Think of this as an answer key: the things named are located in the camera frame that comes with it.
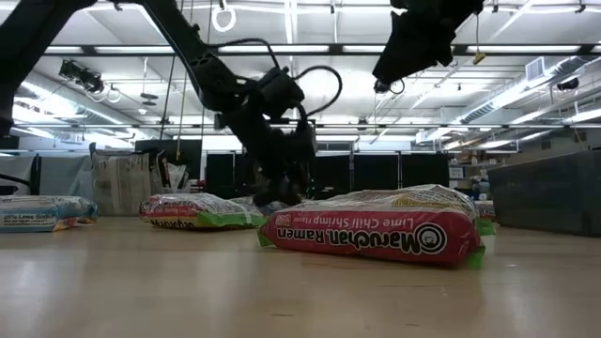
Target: wooden table surface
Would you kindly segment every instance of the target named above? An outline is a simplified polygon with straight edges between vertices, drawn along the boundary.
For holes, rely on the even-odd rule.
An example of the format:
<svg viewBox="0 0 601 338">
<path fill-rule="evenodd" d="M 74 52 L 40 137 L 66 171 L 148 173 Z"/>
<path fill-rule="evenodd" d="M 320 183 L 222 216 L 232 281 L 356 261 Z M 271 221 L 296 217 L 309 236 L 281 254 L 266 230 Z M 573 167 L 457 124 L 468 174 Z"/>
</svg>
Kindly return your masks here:
<svg viewBox="0 0 601 338">
<path fill-rule="evenodd" d="M 101 219 L 0 235 L 0 337 L 599 337 L 601 239 L 502 228 L 482 270 Z"/>
</svg>

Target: blue package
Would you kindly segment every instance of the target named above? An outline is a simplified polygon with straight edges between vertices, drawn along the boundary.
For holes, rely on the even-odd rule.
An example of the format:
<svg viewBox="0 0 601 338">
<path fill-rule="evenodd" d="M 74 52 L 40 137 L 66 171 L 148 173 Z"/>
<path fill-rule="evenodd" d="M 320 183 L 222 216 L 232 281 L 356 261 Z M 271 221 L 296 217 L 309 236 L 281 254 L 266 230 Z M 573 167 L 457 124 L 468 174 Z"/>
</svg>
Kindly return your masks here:
<svg viewBox="0 0 601 338">
<path fill-rule="evenodd" d="M 61 222 L 58 207 L 50 200 L 0 201 L 0 233 L 52 232 L 69 227 Z"/>
<path fill-rule="evenodd" d="M 0 202 L 35 202 L 50 201 L 57 208 L 60 220 L 75 218 L 80 221 L 95 221 L 98 218 L 98 207 L 83 197 L 79 196 L 0 196 Z"/>
</svg>

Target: white ring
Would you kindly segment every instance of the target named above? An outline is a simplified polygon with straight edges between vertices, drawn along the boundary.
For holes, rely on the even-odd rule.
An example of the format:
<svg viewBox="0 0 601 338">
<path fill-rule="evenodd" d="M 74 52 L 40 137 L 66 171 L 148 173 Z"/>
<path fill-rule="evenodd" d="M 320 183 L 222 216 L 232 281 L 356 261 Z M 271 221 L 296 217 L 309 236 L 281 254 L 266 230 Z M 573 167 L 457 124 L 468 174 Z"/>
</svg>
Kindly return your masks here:
<svg viewBox="0 0 601 338">
<path fill-rule="evenodd" d="M 229 19 L 229 23 L 226 26 L 221 26 L 219 25 L 219 22 L 217 21 L 217 16 L 219 15 L 219 13 L 223 13 L 223 12 L 228 12 L 231 17 Z M 233 8 L 215 8 L 213 9 L 213 15 L 212 15 L 212 23 L 213 23 L 213 27 L 215 28 L 216 31 L 218 32 L 227 32 L 228 30 L 234 28 L 234 24 L 236 24 L 236 11 L 234 11 Z"/>
</svg>

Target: fluorescent light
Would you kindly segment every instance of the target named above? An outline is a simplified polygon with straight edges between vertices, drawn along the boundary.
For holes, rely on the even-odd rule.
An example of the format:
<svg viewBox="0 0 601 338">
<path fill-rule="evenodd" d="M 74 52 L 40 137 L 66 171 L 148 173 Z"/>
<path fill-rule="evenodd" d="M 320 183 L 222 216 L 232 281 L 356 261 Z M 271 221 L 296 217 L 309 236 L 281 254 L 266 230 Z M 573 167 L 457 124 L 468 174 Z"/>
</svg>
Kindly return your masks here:
<svg viewBox="0 0 601 338">
<path fill-rule="evenodd" d="M 381 142 L 413 142 L 415 141 L 414 135 L 362 135 L 360 141 L 372 142 L 374 139 L 378 139 Z"/>
<path fill-rule="evenodd" d="M 598 118 L 599 116 L 601 116 L 601 109 L 595 109 L 595 110 L 591 110 L 589 112 L 584 112 L 584 113 L 576 114 L 572 117 L 568 117 L 568 118 L 564 119 L 562 122 L 565 124 L 572 124 L 572 123 L 578 123 L 578 122 Z"/>
<path fill-rule="evenodd" d="M 530 113 L 530 114 L 526 114 L 522 117 L 518 117 L 513 121 L 510 121 L 509 124 L 520 124 L 520 123 L 524 123 L 527 121 L 531 121 L 534 120 L 536 117 L 543 115 L 543 112 L 534 112 L 534 113 Z"/>
<path fill-rule="evenodd" d="M 580 46 L 480 46 L 481 53 L 571 53 L 580 49 Z M 477 46 L 468 47 L 469 53 L 476 53 Z"/>
<path fill-rule="evenodd" d="M 84 50 L 79 46 L 50 46 L 46 48 L 46 54 L 83 54 Z"/>
<path fill-rule="evenodd" d="M 173 53 L 171 46 L 100 46 L 96 47 L 99 54 L 169 54 Z"/>
<path fill-rule="evenodd" d="M 343 46 L 342 51 L 344 53 L 382 53 L 384 52 L 384 47 L 384 45 Z"/>
<path fill-rule="evenodd" d="M 490 148 L 494 148 L 494 147 L 509 145 L 510 143 L 512 143 L 512 140 L 489 141 L 489 142 L 486 142 L 485 144 L 479 145 L 478 147 L 484 148 L 484 149 L 490 149 Z"/>
<path fill-rule="evenodd" d="M 98 134 L 95 132 L 87 133 L 85 135 L 85 139 L 87 141 L 96 142 L 103 146 L 111 146 L 114 148 L 132 148 L 132 146 L 129 142 L 125 142 L 125 141 L 116 139 L 115 137 L 106 136 L 106 135 Z"/>
<path fill-rule="evenodd" d="M 445 150 L 455 149 L 455 148 L 457 148 L 459 146 L 462 146 L 462 145 L 463 145 L 463 143 L 461 143 L 460 141 L 455 141 L 455 142 L 451 142 L 450 144 L 444 146 L 444 149 Z"/>
<path fill-rule="evenodd" d="M 535 138 L 537 138 L 537 137 L 541 137 L 541 136 L 543 136 L 543 135 L 546 135 L 546 134 L 548 134 L 548 133 L 550 133 L 550 132 L 551 132 L 551 131 L 540 131 L 540 132 L 536 132 L 536 133 L 534 133 L 534 134 L 532 134 L 532 135 L 528 135 L 528 136 L 525 136 L 525 137 L 522 137 L 522 138 L 520 138 L 520 139 L 519 139 L 519 141 L 530 141 L 530 140 L 533 140 L 533 139 L 535 139 Z"/>
<path fill-rule="evenodd" d="M 319 142 L 354 142 L 359 139 L 359 135 L 317 135 Z"/>
<path fill-rule="evenodd" d="M 24 133 L 28 133 L 31 135 L 35 135 L 35 136 L 39 136 L 39 137 L 44 137 L 44 138 L 54 138 L 54 135 L 50 134 L 47 131 L 43 131 L 43 130 L 39 130 L 37 128 L 28 128 L 28 129 L 21 129 L 21 128 L 12 128 L 14 131 L 19 131 L 19 132 L 24 132 Z"/>
<path fill-rule="evenodd" d="M 330 50 L 327 45 L 278 45 L 271 46 L 274 53 L 326 53 Z M 267 53 L 267 46 L 225 46 L 220 53 Z"/>
</svg>

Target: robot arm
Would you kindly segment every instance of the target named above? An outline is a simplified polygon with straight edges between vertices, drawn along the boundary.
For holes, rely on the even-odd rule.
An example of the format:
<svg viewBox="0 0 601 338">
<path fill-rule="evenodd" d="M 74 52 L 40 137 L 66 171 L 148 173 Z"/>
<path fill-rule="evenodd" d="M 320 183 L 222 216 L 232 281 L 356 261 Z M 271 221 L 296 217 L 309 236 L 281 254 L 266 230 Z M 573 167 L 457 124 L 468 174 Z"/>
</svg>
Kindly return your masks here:
<svg viewBox="0 0 601 338">
<path fill-rule="evenodd" d="M 304 186 L 306 177 L 299 174 L 299 166 L 315 156 L 315 133 L 308 123 L 307 117 L 311 113 L 307 114 L 301 105 L 304 94 L 296 79 L 288 76 L 288 69 L 280 69 L 273 57 L 275 65 L 263 78 L 258 81 L 242 79 L 215 55 L 213 51 L 220 46 L 207 45 L 199 38 L 199 27 L 186 21 L 174 0 L 120 2 L 145 8 L 186 67 L 203 105 L 220 112 L 220 125 L 229 127 L 261 165 L 270 186 L 255 196 L 256 203 L 264 205 L 279 199 L 297 204 L 300 198 L 294 193 L 293 186 Z M 21 82 L 70 16 L 94 3 L 96 0 L 22 0 L 2 24 L 0 62 L 7 66 L 9 73 L 5 73 L 0 81 L 0 133 L 8 134 L 12 125 L 13 97 Z M 261 39 L 252 38 L 228 42 L 227 45 L 261 41 L 268 45 Z M 334 73 L 342 89 L 342 79 L 334 69 L 325 66 L 315 69 Z M 300 121 L 292 133 L 272 128 L 263 117 L 267 115 L 278 120 L 292 108 L 300 111 Z"/>
<path fill-rule="evenodd" d="M 69 18 L 79 9 L 94 5 L 97 0 L 21 0 L 0 26 L 0 136 L 12 126 L 12 105 L 15 91 L 43 56 Z M 163 36 L 186 67 L 201 102 L 208 109 L 220 112 L 218 122 L 227 126 L 239 138 L 263 168 L 270 186 L 255 196 L 259 205 L 279 199 L 298 203 L 293 183 L 306 184 L 301 162 L 315 156 L 315 132 L 308 116 L 334 103 L 342 89 L 340 75 L 329 67 L 339 83 L 338 94 L 326 106 L 306 113 L 301 105 L 304 94 L 287 75 L 288 69 L 277 65 L 258 80 L 236 76 L 213 52 L 219 46 L 207 45 L 198 36 L 198 26 L 190 25 L 178 10 L 175 0 L 113 0 L 134 3 L 145 8 Z M 393 29 L 376 67 L 377 92 L 387 91 L 393 82 L 416 71 L 448 65 L 453 55 L 450 43 L 456 28 L 472 12 L 482 10 L 484 0 L 391 0 L 391 4 L 407 11 L 392 15 Z M 227 43 L 267 42 L 242 39 Z M 287 109 L 297 108 L 300 121 L 294 132 L 286 134 L 273 129 L 263 117 L 282 117 Z"/>
</svg>

